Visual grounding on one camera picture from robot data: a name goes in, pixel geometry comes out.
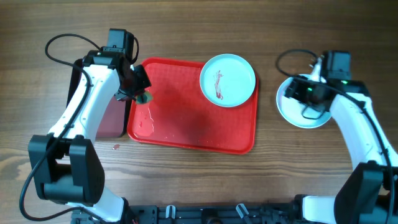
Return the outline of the green yellow sponge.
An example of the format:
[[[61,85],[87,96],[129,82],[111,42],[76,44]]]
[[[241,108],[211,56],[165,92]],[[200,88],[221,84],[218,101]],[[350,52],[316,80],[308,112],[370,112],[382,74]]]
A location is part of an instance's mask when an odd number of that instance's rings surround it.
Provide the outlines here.
[[[153,96],[149,91],[145,91],[136,96],[136,104],[143,105],[153,100]]]

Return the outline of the light green plate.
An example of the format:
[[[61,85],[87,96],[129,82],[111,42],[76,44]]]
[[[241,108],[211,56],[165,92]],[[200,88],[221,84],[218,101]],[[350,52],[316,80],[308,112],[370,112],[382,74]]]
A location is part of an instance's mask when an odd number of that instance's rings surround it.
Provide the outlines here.
[[[307,108],[304,113],[305,105],[293,98],[284,96],[285,91],[292,83],[293,79],[288,78],[282,82],[276,94],[276,105],[281,116],[290,124],[304,129],[313,129],[327,123],[331,114],[329,112],[319,112],[312,108]]]
[[[221,54],[209,59],[200,72],[200,88],[214,105],[232,108],[245,103],[254,93],[256,75],[244,58]]]

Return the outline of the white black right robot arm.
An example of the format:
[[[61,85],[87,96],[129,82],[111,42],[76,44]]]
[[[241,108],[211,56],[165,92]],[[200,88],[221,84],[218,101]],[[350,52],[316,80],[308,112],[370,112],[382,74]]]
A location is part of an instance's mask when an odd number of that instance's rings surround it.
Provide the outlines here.
[[[277,90],[281,115],[300,128],[337,123],[353,172],[335,196],[305,195],[298,219],[317,223],[397,223],[397,153],[363,82],[288,78]]]

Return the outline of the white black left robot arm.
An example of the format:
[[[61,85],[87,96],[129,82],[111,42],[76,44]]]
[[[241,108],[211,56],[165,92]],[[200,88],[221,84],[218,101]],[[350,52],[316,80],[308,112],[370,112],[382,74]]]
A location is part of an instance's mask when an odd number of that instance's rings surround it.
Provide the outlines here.
[[[94,148],[100,122],[112,98],[149,101],[149,77],[121,52],[92,50],[80,67],[81,79],[66,110],[46,135],[34,135],[28,152],[32,171],[21,192],[20,210],[29,220],[24,198],[30,182],[37,195],[90,215],[100,223],[133,223],[125,198],[104,185],[105,173]]]

